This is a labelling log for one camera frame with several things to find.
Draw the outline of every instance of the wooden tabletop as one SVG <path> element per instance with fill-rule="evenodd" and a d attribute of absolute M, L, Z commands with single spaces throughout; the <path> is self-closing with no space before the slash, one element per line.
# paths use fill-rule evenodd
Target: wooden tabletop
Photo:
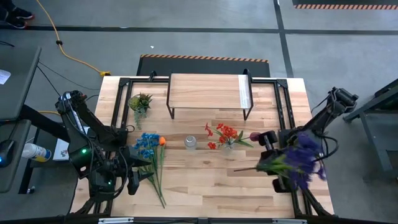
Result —
<path fill-rule="evenodd" d="M 171 108 L 249 109 L 247 75 L 172 74 Z"/>
<path fill-rule="evenodd" d="M 111 117 L 120 77 L 104 77 L 95 115 L 105 125 Z M 312 116 L 308 105 L 304 81 L 301 78 L 287 79 L 290 99 L 297 126 L 305 124 Z M 282 104 L 285 100 L 281 91 Z M 274 176 L 254 170 L 234 172 L 235 169 L 256 165 L 263 147 L 237 146 L 231 152 L 210 150 L 206 123 L 218 123 L 244 130 L 244 136 L 251 132 L 279 129 L 274 87 L 268 84 L 253 84 L 254 108 L 247 121 L 242 120 L 242 110 L 179 109 L 174 120 L 170 118 L 165 105 L 166 83 L 136 83 L 132 95 L 146 93 L 153 95 L 148 117 L 142 120 L 142 131 L 129 134 L 128 144 L 134 144 L 142 132 L 158 133 L 167 140 L 162 190 L 167 202 L 162 208 L 155 190 L 147 180 L 140 183 L 137 194 L 128 195 L 124 189 L 113 202 L 112 216 L 130 217 L 239 217 L 239 218 L 292 218 L 290 194 L 275 193 L 272 188 Z M 121 122 L 124 98 L 121 100 L 118 124 Z M 133 112 L 129 112 L 127 124 L 134 124 Z M 188 151 L 184 139 L 193 135 L 198 140 L 198 149 Z M 328 184 L 313 176 L 310 190 L 324 208 L 333 213 Z M 72 212 L 81 208 L 88 199 L 87 180 L 79 180 Z M 300 208 L 304 211 L 301 193 L 298 192 Z"/>

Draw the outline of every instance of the concrete floor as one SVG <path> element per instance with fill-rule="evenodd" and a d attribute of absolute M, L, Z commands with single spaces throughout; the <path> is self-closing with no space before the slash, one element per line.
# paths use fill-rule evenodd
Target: concrete floor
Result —
<path fill-rule="evenodd" d="M 32 25 L 49 25 L 35 1 L 14 2 L 36 14 Z M 279 2 L 286 29 L 398 30 L 397 11 L 303 10 L 294 9 L 290 0 Z M 41 3 L 58 26 L 278 28 L 273 0 L 41 0 Z M 272 77 L 287 76 L 279 34 L 60 32 L 60 36 L 70 55 L 114 75 L 135 74 L 140 54 L 181 54 L 264 58 L 270 60 Z M 286 35 L 286 39 L 293 75 L 304 78 L 311 107 L 333 86 L 359 95 L 360 106 L 376 90 L 398 77 L 396 35 Z M 90 88 L 101 85 L 101 77 L 95 71 L 66 59 L 59 52 L 52 31 L 0 30 L 0 40 L 18 47 L 39 45 L 43 48 L 40 60 L 49 67 L 81 85 Z M 89 96 L 98 93 L 44 71 L 59 91 L 77 89 Z M 56 100 L 57 94 L 37 71 L 27 104 L 37 110 L 54 110 Z M 95 105 L 96 100 L 88 103 L 93 111 Z M 378 168 L 362 124 L 359 121 L 345 124 L 339 118 L 328 131 L 340 142 L 340 150 L 325 162 L 335 213 L 345 218 L 398 223 L 397 183 L 362 181 L 363 175 Z M 23 168 L 22 162 L 18 172 Z M 76 183 L 72 170 L 37 169 L 32 183 L 41 189 L 35 198 L 0 195 L 1 207 L 5 208 L 0 210 L 0 220 L 68 212 Z"/>

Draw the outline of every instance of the person's foot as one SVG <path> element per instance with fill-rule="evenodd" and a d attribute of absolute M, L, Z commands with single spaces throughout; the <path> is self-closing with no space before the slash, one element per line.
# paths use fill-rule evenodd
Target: person's foot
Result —
<path fill-rule="evenodd" d="M 34 15 L 31 12 L 28 12 L 26 10 L 20 9 L 20 8 L 15 8 L 12 12 L 11 15 L 16 17 L 17 19 L 33 19 Z"/>
<path fill-rule="evenodd" d="M 5 21 L 17 29 L 25 29 L 27 25 L 22 19 L 18 19 L 11 15 L 8 15 Z"/>

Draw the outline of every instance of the hazard tape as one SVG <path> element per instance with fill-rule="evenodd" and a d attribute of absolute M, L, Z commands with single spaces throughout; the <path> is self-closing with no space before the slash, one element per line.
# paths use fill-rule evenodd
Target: hazard tape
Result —
<path fill-rule="evenodd" d="M 348 5 L 348 4 L 298 4 L 296 9 L 380 9 L 380 10 L 396 10 L 396 5 Z"/>
<path fill-rule="evenodd" d="M 189 55 L 154 55 L 154 54 L 143 54 L 141 58 L 185 58 L 185 59 L 203 59 L 203 60 L 230 60 L 239 62 L 265 62 L 268 60 L 264 59 L 253 59 L 253 58 L 232 58 L 232 57 L 209 57 L 209 56 L 189 56 Z"/>

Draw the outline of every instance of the wooden table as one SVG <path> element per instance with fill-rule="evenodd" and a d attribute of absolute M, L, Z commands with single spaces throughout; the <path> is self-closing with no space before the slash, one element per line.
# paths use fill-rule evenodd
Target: wooden table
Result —
<path fill-rule="evenodd" d="M 116 92 L 120 77 L 104 77 L 95 115 L 104 124 L 111 123 Z M 297 126 L 305 124 L 312 116 L 308 105 L 304 81 L 301 78 L 287 79 L 290 99 Z M 285 109 L 285 100 L 281 97 Z M 236 217 L 236 218 L 292 218 L 290 194 L 278 194 L 272 188 L 275 176 L 249 170 L 234 172 L 235 169 L 256 165 L 263 147 L 236 146 L 225 151 L 210 150 L 206 123 L 218 123 L 244 130 L 244 136 L 251 132 L 279 129 L 274 87 L 267 84 L 253 84 L 254 108 L 247 121 L 242 120 L 241 110 L 223 109 L 179 109 L 171 119 L 165 105 L 166 83 L 136 83 L 132 95 L 147 93 L 153 95 L 148 117 L 142 120 L 142 131 L 131 133 L 127 139 L 134 144 L 142 132 L 158 133 L 167 140 L 163 174 L 163 194 L 167 202 L 163 209 L 150 183 L 140 183 L 137 194 L 130 196 L 124 189 L 113 202 L 112 216 L 130 217 Z M 124 99 L 119 111 L 120 123 Z M 133 112 L 129 112 L 127 125 L 134 125 Z M 188 135 L 197 138 L 198 149 L 188 151 L 184 139 Z M 333 213 L 328 184 L 313 176 L 310 190 L 324 208 Z M 300 208 L 304 211 L 301 193 L 298 192 Z M 88 199 L 87 180 L 79 180 L 72 212 L 81 208 Z"/>

